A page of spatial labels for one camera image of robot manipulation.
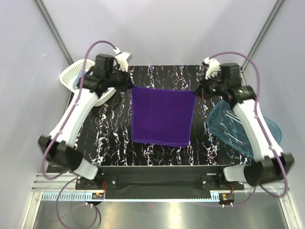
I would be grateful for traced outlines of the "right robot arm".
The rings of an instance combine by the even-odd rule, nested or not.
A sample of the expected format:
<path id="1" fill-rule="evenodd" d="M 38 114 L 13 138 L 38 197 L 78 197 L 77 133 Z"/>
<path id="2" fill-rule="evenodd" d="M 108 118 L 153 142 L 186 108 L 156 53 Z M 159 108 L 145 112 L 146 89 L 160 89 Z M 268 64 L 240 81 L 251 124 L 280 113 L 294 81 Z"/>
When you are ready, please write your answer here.
<path id="1" fill-rule="evenodd" d="M 280 180 L 288 183 L 287 173 L 295 162 L 294 157 L 285 154 L 273 138 L 251 86 L 229 87 L 220 80 L 202 79 L 194 94 L 203 99 L 221 96 L 239 118 L 252 147 L 254 163 L 225 167 L 216 177 L 218 187 L 227 189 L 233 182 L 253 187 Z"/>

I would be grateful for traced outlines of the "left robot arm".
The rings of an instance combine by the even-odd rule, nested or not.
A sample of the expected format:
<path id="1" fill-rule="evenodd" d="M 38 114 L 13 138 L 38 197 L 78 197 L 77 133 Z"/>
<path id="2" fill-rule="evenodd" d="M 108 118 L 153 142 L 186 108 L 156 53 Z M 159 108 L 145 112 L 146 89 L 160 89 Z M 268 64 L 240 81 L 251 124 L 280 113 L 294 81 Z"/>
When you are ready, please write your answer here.
<path id="1" fill-rule="evenodd" d="M 128 68 L 101 70 L 92 67 L 87 72 L 81 70 L 77 89 L 63 117 L 48 136 L 41 135 L 38 139 L 43 152 L 42 172 L 45 171 L 45 162 L 49 161 L 86 178 L 86 183 L 93 189 L 102 185 L 103 177 L 98 167 L 75 149 L 75 143 L 87 115 L 109 88 L 122 91 L 133 88 Z"/>

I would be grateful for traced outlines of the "blue transparent plastic tray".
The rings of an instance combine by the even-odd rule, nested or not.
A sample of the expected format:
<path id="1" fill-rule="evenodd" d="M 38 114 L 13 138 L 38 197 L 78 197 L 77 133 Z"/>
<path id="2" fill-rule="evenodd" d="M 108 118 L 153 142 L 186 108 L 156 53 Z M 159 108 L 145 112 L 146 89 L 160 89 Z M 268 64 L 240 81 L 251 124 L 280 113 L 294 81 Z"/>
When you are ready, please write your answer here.
<path id="1" fill-rule="evenodd" d="M 232 109 L 225 100 L 219 101 L 206 120 L 209 131 L 228 146 L 254 161 L 269 156 L 273 149 L 280 156 L 281 131 L 262 115 L 259 103 L 245 100 Z"/>

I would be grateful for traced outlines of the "white perforated laundry basket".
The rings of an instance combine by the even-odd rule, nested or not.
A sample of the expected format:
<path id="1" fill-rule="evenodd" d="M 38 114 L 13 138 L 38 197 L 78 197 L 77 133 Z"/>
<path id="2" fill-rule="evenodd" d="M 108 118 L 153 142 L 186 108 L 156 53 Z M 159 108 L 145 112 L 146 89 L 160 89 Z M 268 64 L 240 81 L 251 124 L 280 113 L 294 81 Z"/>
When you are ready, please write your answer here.
<path id="1" fill-rule="evenodd" d="M 80 59 L 74 62 L 69 67 L 67 67 L 59 76 L 59 81 L 72 93 L 76 91 L 76 89 L 73 88 L 73 82 L 77 77 L 77 75 L 79 74 L 79 72 L 82 71 L 83 63 L 84 63 L 84 59 Z M 109 88 L 106 92 L 102 94 L 102 96 L 94 106 L 95 107 L 102 106 L 109 99 L 111 99 L 111 97 L 115 94 L 115 92 L 116 90 L 114 88 Z"/>

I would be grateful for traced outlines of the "light blue towel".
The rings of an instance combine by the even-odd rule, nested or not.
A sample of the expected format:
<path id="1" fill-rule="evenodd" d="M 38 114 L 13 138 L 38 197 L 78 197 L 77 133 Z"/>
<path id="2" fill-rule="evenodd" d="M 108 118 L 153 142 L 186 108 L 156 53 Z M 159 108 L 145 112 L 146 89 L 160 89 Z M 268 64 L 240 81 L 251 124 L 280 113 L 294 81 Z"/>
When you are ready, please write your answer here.
<path id="1" fill-rule="evenodd" d="M 77 77 L 75 78 L 74 82 L 73 82 L 73 88 L 74 89 L 79 89 L 82 76 L 83 76 L 83 73 L 82 73 L 82 71 L 80 71 L 79 74 L 77 75 Z"/>

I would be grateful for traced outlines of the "purple microfiber towel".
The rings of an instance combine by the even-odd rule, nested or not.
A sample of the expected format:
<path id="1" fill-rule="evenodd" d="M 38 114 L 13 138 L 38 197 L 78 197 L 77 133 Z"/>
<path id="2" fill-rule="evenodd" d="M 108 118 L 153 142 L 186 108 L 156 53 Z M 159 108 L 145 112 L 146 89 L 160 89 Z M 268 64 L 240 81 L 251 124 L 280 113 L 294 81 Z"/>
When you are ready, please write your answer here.
<path id="1" fill-rule="evenodd" d="M 133 142 L 189 144 L 196 102 L 192 91 L 134 87 L 131 93 Z"/>

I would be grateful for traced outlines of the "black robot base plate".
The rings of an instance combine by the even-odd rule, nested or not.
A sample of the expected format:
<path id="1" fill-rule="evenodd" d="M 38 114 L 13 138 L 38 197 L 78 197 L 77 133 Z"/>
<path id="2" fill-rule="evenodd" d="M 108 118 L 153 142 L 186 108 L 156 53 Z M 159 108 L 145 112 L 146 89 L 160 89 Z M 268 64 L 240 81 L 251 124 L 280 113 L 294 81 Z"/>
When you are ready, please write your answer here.
<path id="1" fill-rule="evenodd" d="M 221 180 L 225 166 L 101 166 L 99 182 L 80 178 L 75 188 L 78 190 L 98 190 L 106 185 L 108 190 L 130 186 L 198 187 L 204 190 L 244 190 L 243 182 Z"/>

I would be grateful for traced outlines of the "aluminium frame rail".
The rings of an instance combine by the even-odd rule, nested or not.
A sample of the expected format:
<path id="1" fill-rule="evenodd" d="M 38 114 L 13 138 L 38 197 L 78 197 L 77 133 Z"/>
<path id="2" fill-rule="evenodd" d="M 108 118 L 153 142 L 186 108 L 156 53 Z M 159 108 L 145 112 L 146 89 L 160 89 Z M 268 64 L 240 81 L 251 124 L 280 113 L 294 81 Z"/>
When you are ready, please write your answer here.
<path id="1" fill-rule="evenodd" d="M 49 201 L 87 201 L 87 202 L 220 202 L 221 195 L 245 194 L 250 197 L 254 188 L 242 183 L 233 189 L 220 189 L 211 181 L 199 179 L 193 185 L 148 186 L 130 185 L 121 187 L 119 179 L 111 176 L 106 183 L 93 189 L 81 185 L 81 180 L 73 175 L 65 174 L 53 181 L 46 180 L 38 174 L 31 191 L 39 192 L 43 200 Z"/>

